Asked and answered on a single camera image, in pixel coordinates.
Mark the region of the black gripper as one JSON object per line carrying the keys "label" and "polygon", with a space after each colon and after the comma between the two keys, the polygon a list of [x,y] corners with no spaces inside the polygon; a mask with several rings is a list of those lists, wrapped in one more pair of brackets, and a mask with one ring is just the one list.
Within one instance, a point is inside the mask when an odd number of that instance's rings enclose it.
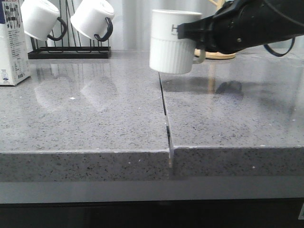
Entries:
{"label": "black gripper", "polygon": [[304,34],[302,0],[234,0],[214,16],[177,27],[178,39],[190,39],[196,48],[214,48],[223,54],[289,40]]}

